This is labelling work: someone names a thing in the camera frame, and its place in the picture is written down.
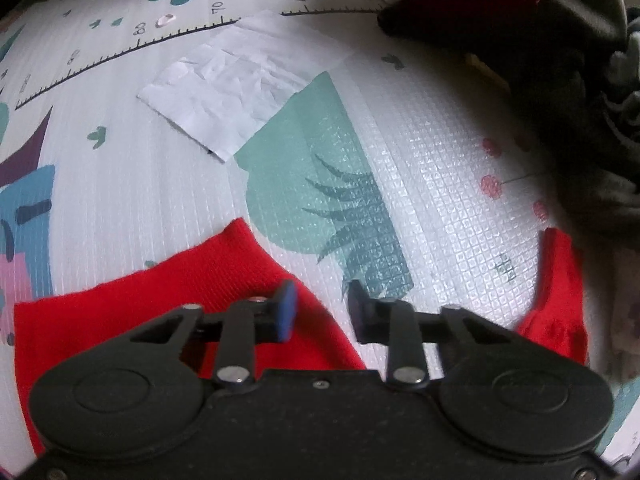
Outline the red knit sweater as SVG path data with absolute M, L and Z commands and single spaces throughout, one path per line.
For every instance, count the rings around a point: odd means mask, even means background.
M 580 365 L 587 362 L 582 254 L 555 228 L 541 235 L 541 264 L 533 307 L 519 335 Z M 204 243 L 153 266 L 64 296 L 14 308 L 14 366 L 21 408 L 35 382 L 65 360 L 183 304 L 207 313 L 227 310 L 249 296 L 267 296 L 290 278 L 255 240 L 242 219 Z M 262 344 L 257 370 L 362 370 L 365 365 L 329 311 L 303 284 L 292 338 Z

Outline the dark clothes pile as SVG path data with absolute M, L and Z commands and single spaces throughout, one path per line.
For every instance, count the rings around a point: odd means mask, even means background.
M 508 86 L 575 222 L 639 245 L 639 12 L 625 0 L 399 0 L 387 35 L 472 54 Z

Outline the cartoon printed play mat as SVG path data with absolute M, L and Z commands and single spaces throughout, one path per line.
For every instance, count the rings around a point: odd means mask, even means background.
M 1 29 L 1 474 L 43 451 L 14 366 L 14 308 L 152 269 L 242 219 L 333 316 L 365 367 L 347 289 L 517 330 L 541 235 L 582 254 L 585 366 L 606 381 L 596 450 L 639 451 L 639 378 L 606 377 L 602 250 L 575 222 L 506 83 L 472 54 L 387 35 L 399 0 L 47 0 Z M 160 72 L 270 11 L 352 48 L 223 162 L 138 98 Z

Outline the white paper patch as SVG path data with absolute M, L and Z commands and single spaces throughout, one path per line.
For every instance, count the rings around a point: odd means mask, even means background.
M 352 48 L 270 11 L 224 28 L 138 92 L 138 98 L 223 162 Z

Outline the white floral baby garment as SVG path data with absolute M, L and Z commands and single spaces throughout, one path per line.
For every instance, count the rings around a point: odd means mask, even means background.
M 639 252 L 624 246 L 602 250 L 611 310 L 611 357 L 606 377 L 614 388 L 639 378 Z

